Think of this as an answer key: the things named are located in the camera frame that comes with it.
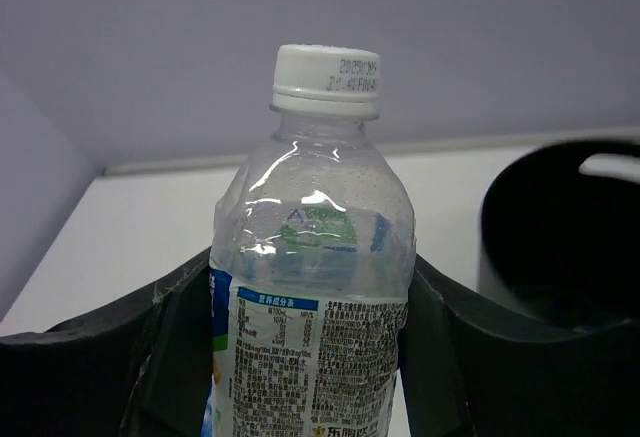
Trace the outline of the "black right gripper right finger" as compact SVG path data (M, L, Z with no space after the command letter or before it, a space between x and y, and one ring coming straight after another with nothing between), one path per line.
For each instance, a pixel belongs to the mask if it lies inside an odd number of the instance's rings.
M543 324L415 262L399 337L413 436L636 436L639 325Z

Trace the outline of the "clear bottle white green label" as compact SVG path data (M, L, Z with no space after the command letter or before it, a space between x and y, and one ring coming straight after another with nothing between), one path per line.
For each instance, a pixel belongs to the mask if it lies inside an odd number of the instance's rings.
M279 128L214 214L213 374L205 436L387 436L415 216L367 137L381 60L280 47Z

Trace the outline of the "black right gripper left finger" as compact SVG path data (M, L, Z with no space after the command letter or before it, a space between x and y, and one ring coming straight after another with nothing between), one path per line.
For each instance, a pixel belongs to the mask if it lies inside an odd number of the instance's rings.
M4 436L197 436L212 380L209 252L91 312L1 339Z

